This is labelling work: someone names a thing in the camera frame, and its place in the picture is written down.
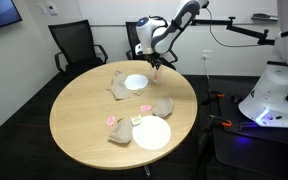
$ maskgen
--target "black cable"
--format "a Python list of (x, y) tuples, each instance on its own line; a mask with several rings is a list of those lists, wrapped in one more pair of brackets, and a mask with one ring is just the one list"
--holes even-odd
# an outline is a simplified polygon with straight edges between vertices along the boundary
[(234, 46), (234, 45), (225, 45), (225, 44), (223, 44), (223, 43), (221, 43), (220, 41), (218, 41), (217, 39), (216, 39), (216, 37), (214, 36), (214, 34), (213, 34), (213, 32), (212, 32), (212, 21), (213, 21), (213, 17), (212, 17), (212, 13), (211, 13), (211, 11), (208, 9), (208, 8), (206, 8), (206, 10), (209, 12), (209, 14), (210, 14), (210, 33), (211, 33), (211, 35), (213, 36), (213, 38), (214, 38), (214, 40), (218, 43), (218, 44), (220, 44), (220, 45), (222, 45), (222, 46), (224, 46), (224, 47), (254, 47), (254, 46), (262, 46), (262, 45), (259, 45), (259, 44), (253, 44), (253, 45), (241, 45), (241, 46)]

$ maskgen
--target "white plate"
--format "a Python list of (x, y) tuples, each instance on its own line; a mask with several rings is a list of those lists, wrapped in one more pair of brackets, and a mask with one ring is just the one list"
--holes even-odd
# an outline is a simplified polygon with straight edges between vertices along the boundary
[(124, 84), (129, 90), (138, 90), (147, 86), (148, 79), (140, 74), (132, 74), (127, 76)]
[(157, 150), (164, 147), (171, 138), (168, 123), (157, 116), (142, 117), (142, 123), (133, 127), (135, 142), (144, 149)]

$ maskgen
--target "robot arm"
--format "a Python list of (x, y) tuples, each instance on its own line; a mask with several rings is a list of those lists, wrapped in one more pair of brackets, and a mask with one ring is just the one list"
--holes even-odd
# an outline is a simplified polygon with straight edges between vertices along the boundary
[(158, 69), (161, 63), (159, 54), (171, 50), (174, 41), (192, 22), (202, 7), (208, 5), (208, 0), (182, 0), (179, 11), (171, 22), (162, 17), (144, 17), (136, 24), (140, 44), (135, 47), (136, 54), (146, 55), (151, 65)]

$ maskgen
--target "blue light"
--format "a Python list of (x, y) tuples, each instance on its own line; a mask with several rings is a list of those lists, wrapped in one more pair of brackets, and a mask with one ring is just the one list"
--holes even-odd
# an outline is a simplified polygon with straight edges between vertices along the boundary
[(261, 120), (270, 110), (266, 109), (264, 112), (262, 112), (262, 114), (260, 114), (257, 118), (256, 121)]

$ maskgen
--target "floor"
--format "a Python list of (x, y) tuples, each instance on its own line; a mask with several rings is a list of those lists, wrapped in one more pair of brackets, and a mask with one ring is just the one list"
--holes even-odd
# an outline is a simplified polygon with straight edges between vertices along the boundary
[[(63, 153), (49, 130), (49, 114), (59, 92), (70, 82), (57, 74), (31, 100), (0, 127), (0, 180), (88, 180), (88, 179), (180, 179), (195, 180), (202, 173), (207, 179), (225, 180), (224, 168), (211, 158), (207, 168), (199, 171), (199, 155), (205, 146), (200, 137), (207, 126), (207, 78), (186, 75), (199, 102), (196, 123), (183, 143), (166, 157), (149, 165), (151, 176), (143, 167), (121, 171), (107, 171), (84, 166)], [(241, 179), (267, 179), (249, 172), (233, 169)]]

